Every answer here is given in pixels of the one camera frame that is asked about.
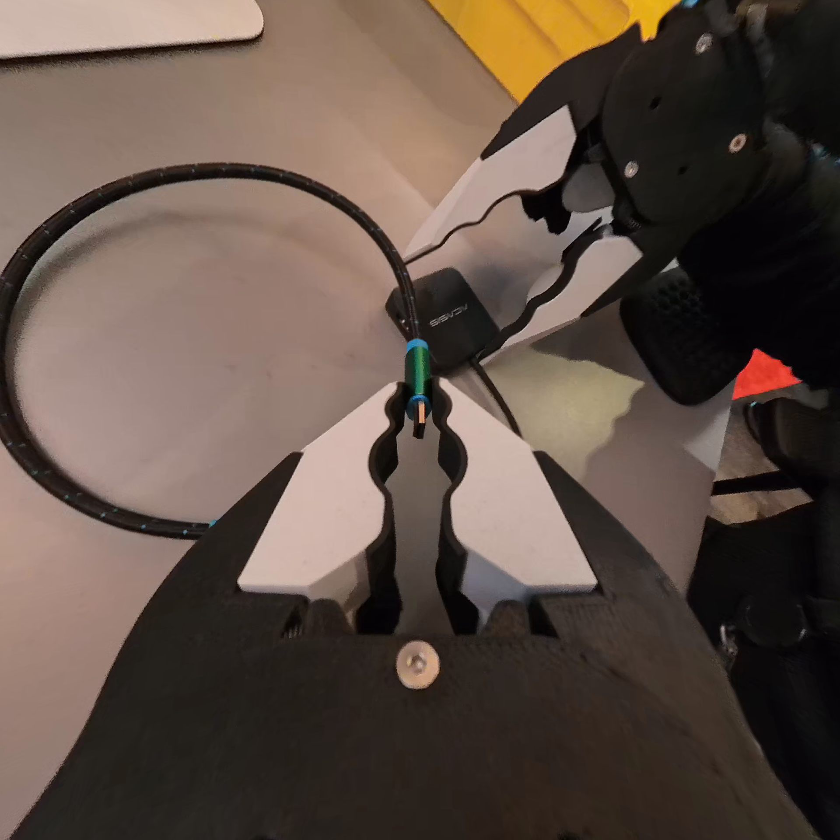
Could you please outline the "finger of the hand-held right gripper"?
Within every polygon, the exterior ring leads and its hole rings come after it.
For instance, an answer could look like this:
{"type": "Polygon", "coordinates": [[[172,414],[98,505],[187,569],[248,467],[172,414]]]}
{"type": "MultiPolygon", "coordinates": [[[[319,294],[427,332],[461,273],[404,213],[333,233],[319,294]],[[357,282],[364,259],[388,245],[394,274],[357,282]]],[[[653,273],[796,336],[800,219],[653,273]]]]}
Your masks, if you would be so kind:
{"type": "Polygon", "coordinates": [[[538,255],[508,275],[500,297],[500,337],[492,361],[581,320],[585,310],[641,259],[642,252],[612,219],[574,219],[560,242],[537,234],[538,255]]]}
{"type": "Polygon", "coordinates": [[[585,160],[583,138],[572,104],[550,104],[545,113],[520,105],[415,232],[405,262],[440,249],[513,196],[535,203],[536,218],[611,207],[614,190],[603,165],[585,160]]]}

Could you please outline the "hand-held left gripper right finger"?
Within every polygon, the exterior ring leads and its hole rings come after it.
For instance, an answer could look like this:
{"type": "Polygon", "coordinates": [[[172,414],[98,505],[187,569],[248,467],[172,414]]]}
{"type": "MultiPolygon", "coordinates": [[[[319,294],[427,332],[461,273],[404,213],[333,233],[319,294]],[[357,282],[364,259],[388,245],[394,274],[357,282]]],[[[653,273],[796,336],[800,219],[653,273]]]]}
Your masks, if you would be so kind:
{"type": "Polygon", "coordinates": [[[434,382],[444,494],[435,579],[456,635],[501,603],[589,595],[598,581],[555,496],[543,453],[449,380],[434,382]]]}

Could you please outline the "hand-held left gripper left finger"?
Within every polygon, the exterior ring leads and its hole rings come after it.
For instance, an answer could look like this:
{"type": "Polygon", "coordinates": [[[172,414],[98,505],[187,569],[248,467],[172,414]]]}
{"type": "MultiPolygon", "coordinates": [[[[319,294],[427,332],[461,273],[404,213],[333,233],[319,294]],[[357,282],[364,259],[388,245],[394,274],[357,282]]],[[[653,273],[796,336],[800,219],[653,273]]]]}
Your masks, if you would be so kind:
{"type": "Polygon", "coordinates": [[[394,633],[403,602],[386,482],[403,425],[404,384],[394,382],[299,453],[238,577],[241,591],[330,600],[359,633],[394,633]]]}

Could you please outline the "large yellow plastic bin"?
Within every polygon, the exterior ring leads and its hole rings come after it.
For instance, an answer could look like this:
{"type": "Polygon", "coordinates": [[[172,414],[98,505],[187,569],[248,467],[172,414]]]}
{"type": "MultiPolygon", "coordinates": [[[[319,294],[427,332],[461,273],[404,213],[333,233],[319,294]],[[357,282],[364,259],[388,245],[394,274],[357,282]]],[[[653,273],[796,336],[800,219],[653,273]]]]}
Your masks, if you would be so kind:
{"type": "Polygon", "coordinates": [[[521,102],[555,67],[634,25],[652,38],[677,1],[429,1],[484,68],[521,102]]]}

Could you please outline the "black square adapter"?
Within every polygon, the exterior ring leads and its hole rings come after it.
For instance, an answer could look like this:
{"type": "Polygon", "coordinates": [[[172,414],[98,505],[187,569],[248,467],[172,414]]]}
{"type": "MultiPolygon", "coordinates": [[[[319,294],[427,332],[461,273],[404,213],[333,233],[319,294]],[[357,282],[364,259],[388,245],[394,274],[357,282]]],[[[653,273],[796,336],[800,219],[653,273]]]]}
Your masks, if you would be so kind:
{"type": "Polygon", "coordinates": [[[455,268],[414,281],[421,338],[433,375],[451,375],[482,361],[500,330],[467,280],[455,268]]]}

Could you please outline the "red textured object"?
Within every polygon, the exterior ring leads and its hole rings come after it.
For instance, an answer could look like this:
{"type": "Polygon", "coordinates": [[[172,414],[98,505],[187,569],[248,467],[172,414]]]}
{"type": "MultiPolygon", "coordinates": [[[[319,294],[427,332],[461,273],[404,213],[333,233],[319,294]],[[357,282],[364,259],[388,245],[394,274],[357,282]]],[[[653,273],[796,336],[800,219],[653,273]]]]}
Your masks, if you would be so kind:
{"type": "Polygon", "coordinates": [[[791,368],[774,357],[755,349],[749,362],[738,374],[732,400],[761,395],[801,382],[791,368]]]}

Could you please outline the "person's dark clothing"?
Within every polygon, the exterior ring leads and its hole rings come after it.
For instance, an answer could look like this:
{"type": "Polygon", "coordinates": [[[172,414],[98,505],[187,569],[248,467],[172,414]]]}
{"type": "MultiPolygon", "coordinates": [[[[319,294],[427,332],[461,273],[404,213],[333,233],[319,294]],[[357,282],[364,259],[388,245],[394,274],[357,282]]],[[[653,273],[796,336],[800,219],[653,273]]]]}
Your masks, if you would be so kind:
{"type": "Polygon", "coordinates": [[[687,600],[725,662],[753,736],[821,838],[839,838],[839,412],[753,402],[745,424],[775,471],[714,497],[801,490],[760,520],[709,520],[687,600]]]}

